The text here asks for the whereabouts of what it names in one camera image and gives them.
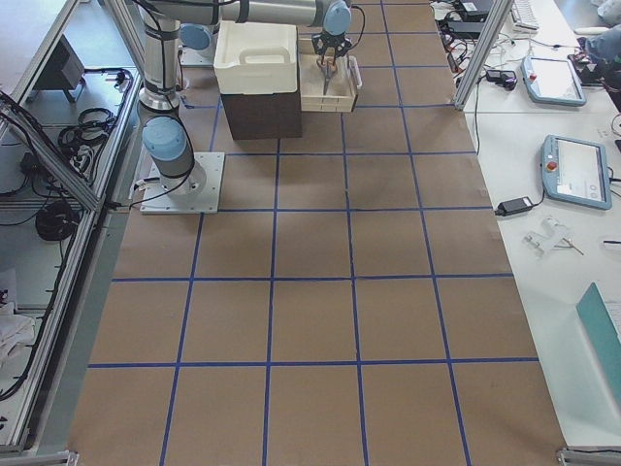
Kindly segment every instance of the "electronic device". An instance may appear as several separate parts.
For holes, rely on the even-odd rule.
[[[536,32],[539,30],[539,23],[533,15],[530,0],[513,0],[511,20],[515,31]]]
[[[500,85],[506,90],[514,90],[517,85],[515,72],[511,70],[485,70],[485,79],[489,83]]]
[[[494,0],[457,0],[455,11],[462,21],[483,22],[489,16]]]
[[[446,28],[451,36],[459,39],[478,39],[484,22],[447,21]]]
[[[605,147],[548,135],[541,146],[543,189],[551,199],[610,209],[610,179]]]
[[[586,104],[580,79],[567,59],[527,56],[522,61],[522,74],[534,102],[574,107]]]

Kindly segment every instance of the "robotic arm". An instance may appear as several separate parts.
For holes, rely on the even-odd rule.
[[[191,143],[179,122],[177,53],[180,25],[216,25],[221,19],[321,26],[312,36],[315,53],[334,58],[351,48],[345,32],[351,23],[350,0],[133,0],[141,7],[147,42],[145,87],[139,116],[143,141],[161,174],[164,189],[187,194],[204,178],[195,168]]]

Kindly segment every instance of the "brown box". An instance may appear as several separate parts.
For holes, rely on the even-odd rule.
[[[222,94],[231,136],[240,139],[300,138],[300,88],[295,92],[243,95]]]

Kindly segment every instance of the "mounting plate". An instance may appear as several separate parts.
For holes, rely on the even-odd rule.
[[[196,163],[207,174],[207,182],[201,191],[186,196],[164,195],[141,204],[143,214],[215,214],[220,199],[220,185],[224,171],[224,152],[194,152]],[[159,177],[155,164],[152,165],[150,177]],[[159,183],[147,186],[145,198],[163,194],[164,188]]]

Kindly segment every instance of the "white table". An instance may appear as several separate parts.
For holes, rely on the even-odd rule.
[[[531,4],[541,25],[536,39],[572,45],[575,37],[553,0]],[[534,50],[539,56],[568,53],[568,49],[560,52],[539,46]],[[521,58],[527,51],[528,43],[516,45],[511,52],[515,56],[504,57],[507,67],[516,68],[517,62],[507,60]],[[466,107],[473,139],[474,99],[473,92]],[[479,162],[494,206],[525,195],[540,200],[539,149],[548,134],[604,144],[608,165],[621,174],[621,153],[610,130],[616,109],[603,90],[589,89],[587,99],[587,105],[579,109],[544,106],[529,99],[522,82],[512,92],[481,83]],[[499,217],[541,366],[570,447],[621,446],[621,408],[612,398],[575,309],[591,282],[605,299],[621,298],[621,249],[602,244],[604,238],[621,240],[621,199],[612,202],[613,208],[604,212],[546,199],[526,215]],[[572,239],[584,256],[575,250],[553,250],[543,257],[536,254],[524,237],[531,231],[543,233],[541,223],[547,216],[572,230]]]

